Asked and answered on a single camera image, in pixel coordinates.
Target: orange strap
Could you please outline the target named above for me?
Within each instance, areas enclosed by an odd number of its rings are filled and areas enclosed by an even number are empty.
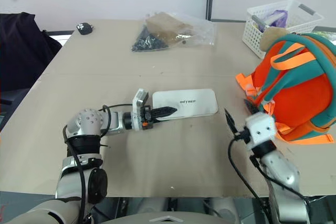
[[[316,60],[315,56],[311,52],[304,52],[296,55],[288,60],[282,62],[274,62],[282,56],[275,55],[271,58],[270,62],[273,68],[278,70],[287,70],[303,65],[309,61]]]
[[[269,115],[273,115],[274,112],[274,107],[275,107],[275,101],[270,101],[269,103],[265,104],[264,106],[264,110],[269,114]]]
[[[333,120],[331,120],[329,123],[326,123],[321,128],[329,128],[335,121],[336,121],[336,118],[334,118]]]
[[[242,73],[236,75],[236,80],[240,87],[246,92],[246,96],[256,96],[260,88],[253,86],[252,75],[245,77]]]
[[[284,123],[275,123],[275,126],[277,127],[278,131],[281,133],[284,133],[285,131],[288,131],[291,129],[288,125]]]
[[[315,137],[306,138],[302,140],[295,140],[295,141],[286,141],[280,136],[279,133],[277,133],[276,137],[288,144],[312,145],[312,144],[332,144],[334,143],[334,138],[330,134],[315,136]]]
[[[300,44],[300,43],[294,43],[292,44],[289,48],[286,49],[286,51],[284,51],[283,53],[281,54],[278,54],[279,57],[281,56],[284,56],[286,54],[289,54],[290,52],[294,52],[295,50],[299,49],[299,48],[304,48],[304,45],[303,44]]]
[[[252,76],[245,77],[242,73],[236,75],[236,80],[242,89],[246,89],[248,84],[253,86]]]

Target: white router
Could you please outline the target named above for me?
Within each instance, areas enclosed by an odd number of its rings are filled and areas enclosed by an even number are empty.
[[[153,108],[173,107],[177,111],[160,121],[213,115],[218,111],[215,92],[212,89],[159,91],[153,94]]]

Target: teal backpack strap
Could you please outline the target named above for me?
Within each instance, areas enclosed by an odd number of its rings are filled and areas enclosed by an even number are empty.
[[[294,42],[292,41],[287,41],[285,42],[285,44],[282,46],[282,48],[279,50],[279,54],[282,54],[283,52],[285,52],[291,45],[293,45]],[[261,91],[266,90],[273,82],[274,80],[278,77],[278,75],[280,74],[281,70],[277,70],[274,68],[270,68],[269,72],[267,74],[267,78],[265,80],[264,85],[261,87]]]
[[[314,79],[322,74],[324,74],[324,71],[316,60],[307,62],[304,65],[290,69],[268,91],[268,93],[264,97],[264,100],[270,101],[281,89],[294,87],[303,82]]]
[[[322,42],[323,44],[325,44],[326,46],[331,47],[331,50],[333,53],[336,52],[336,49],[334,48],[334,46],[332,45],[331,42],[327,42],[325,41],[323,38],[321,38],[320,36],[315,36],[312,35],[312,37],[314,36],[314,38],[316,40],[319,40],[320,42]],[[300,44],[305,45],[310,52],[312,52],[314,54],[314,56],[317,59],[317,62],[319,63],[319,65],[321,66],[321,68],[323,69],[323,71],[327,74],[328,79],[330,81],[330,84],[332,86],[332,90],[333,90],[333,94],[335,97],[336,94],[336,69],[333,67],[332,64],[330,64],[329,59],[324,55],[323,51],[312,41],[310,41],[307,38],[304,38],[302,36],[296,35],[296,34],[287,34],[279,39],[277,39],[275,43],[281,41],[281,40],[288,40],[288,41],[292,41],[292,42],[297,42]],[[330,105],[324,110],[322,111],[320,114],[316,115],[311,122],[313,124],[315,124],[316,126],[323,126],[326,125],[328,123],[330,123],[330,121],[334,120],[336,116],[336,99],[332,99]]]

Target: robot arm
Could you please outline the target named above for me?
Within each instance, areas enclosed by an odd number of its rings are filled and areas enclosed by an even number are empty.
[[[156,118],[168,116],[177,110],[172,107],[151,110],[149,105],[145,105],[147,99],[148,92],[139,89],[133,99],[132,112],[111,112],[106,108],[102,111],[84,109],[76,114],[64,127],[64,138],[70,146],[68,145],[67,148],[67,157],[63,159],[55,199],[36,206],[9,223],[91,223],[89,211],[107,194],[107,174],[101,168],[102,135],[120,134],[130,129],[136,131],[151,129],[154,123],[159,122]],[[79,159],[85,187],[81,186],[81,172],[72,151]],[[82,190],[85,190],[85,197],[83,197],[85,204],[82,208],[84,220],[78,219]]]
[[[258,112],[246,119],[244,131],[238,133],[228,112],[227,118],[235,138],[245,141],[247,150],[254,154],[252,163],[266,177],[273,223],[310,223],[306,202],[299,194],[300,173],[273,143],[277,133],[274,119]]]

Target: white plastic basket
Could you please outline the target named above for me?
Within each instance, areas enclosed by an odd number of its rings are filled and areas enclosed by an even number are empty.
[[[247,9],[243,42],[261,59],[265,56],[265,53],[259,49],[263,33],[257,27],[258,25],[268,27],[262,20],[276,10],[288,12],[286,29],[290,33],[309,33],[324,19],[322,15],[296,0],[286,0]]]

